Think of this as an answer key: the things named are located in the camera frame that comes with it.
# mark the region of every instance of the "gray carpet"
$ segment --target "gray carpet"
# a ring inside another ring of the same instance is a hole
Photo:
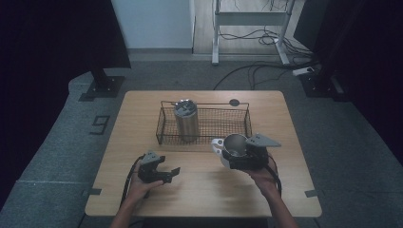
[[[92,82],[89,73],[69,84],[65,108],[0,214],[0,227],[77,227],[86,206],[108,138],[128,90],[211,90],[244,61],[136,61],[124,75],[117,98],[79,102]],[[323,210],[319,218],[297,218],[300,227],[403,227],[403,168],[374,129],[351,103],[307,98],[291,71],[258,72],[256,90],[280,90],[288,104],[302,151]],[[219,86],[248,90],[247,69]],[[109,116],[104,134],[93,125]],[[80,227],[108,227],[111,218],[84,217]],[[269,227],[273,221],[269,218]]]

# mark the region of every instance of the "power strip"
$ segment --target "power strip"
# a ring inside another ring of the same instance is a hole
[[[312,67],[306,67],[306,68],[293,70],[294,76],[299,76],[299,75],[303,75],[303,74],[314,74],[314,73],[315,73],[315,71]]]

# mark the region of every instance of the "dark background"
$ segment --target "dark background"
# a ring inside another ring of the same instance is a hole
[[[64,107],[68,82],[90,65],[130,63],[109,0],[2,0],[0,16],[3,205]]]
[[[319,81],[335,76],[403,163],[401,1],[306,0],[295,38],[323,64]]]

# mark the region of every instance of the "canister lid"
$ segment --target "canister lid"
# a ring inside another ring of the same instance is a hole
[[[180,117],[190,116],[197,110],[196,103],[190,99],[180,100],[175,103],[175,115]]]

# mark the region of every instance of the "wooden table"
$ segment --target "wooden table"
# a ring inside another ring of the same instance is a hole
[[[129,91],[114,125],[94,189],[86,205],[89,216],[115,216],[125,178],[147,150],[166,156],[159,171],[181,168],[172,183],[153,189],[134,215],[139,217],[271,217],[269,206],[250,177],[223,167],[210,144],[158,144],[156,138],[161,101],[192,99],[197,103],[249,103],[253,134],[260,133],[282,144],[269,148],[278,164],[282,198],[294,217],[319,217],[314,186],[303,157],[284,97],[279,91]]]

